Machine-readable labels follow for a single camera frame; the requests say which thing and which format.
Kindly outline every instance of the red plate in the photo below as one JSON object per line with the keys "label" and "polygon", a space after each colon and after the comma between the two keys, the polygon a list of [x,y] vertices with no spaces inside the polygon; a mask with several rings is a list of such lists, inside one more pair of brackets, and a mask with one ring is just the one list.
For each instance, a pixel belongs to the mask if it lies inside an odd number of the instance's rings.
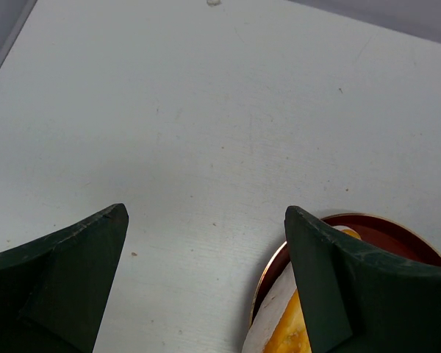
{"label": "red plate", "polygon": [[[331,215],[322,221],[331,226],[350,227],[359,233],[363,241],[393,254],[441,267],[441,255],[436,250],[411,230],[387,219],[361,213],[346,213]],[[266,294],[289,262],[287,244],[284,243],[266,265],[259,280],[251,306],[250,326]]]}

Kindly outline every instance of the white surface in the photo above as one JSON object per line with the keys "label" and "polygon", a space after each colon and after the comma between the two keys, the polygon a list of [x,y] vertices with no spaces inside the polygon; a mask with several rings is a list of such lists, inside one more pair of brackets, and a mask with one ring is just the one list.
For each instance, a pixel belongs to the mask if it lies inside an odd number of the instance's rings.
{"label": "white surface", "polygon": [[40,0],[0,70],[0,251],[114,202],[95,352],[238,352],[290,204],[441,251],[441,45],[288,1]]}

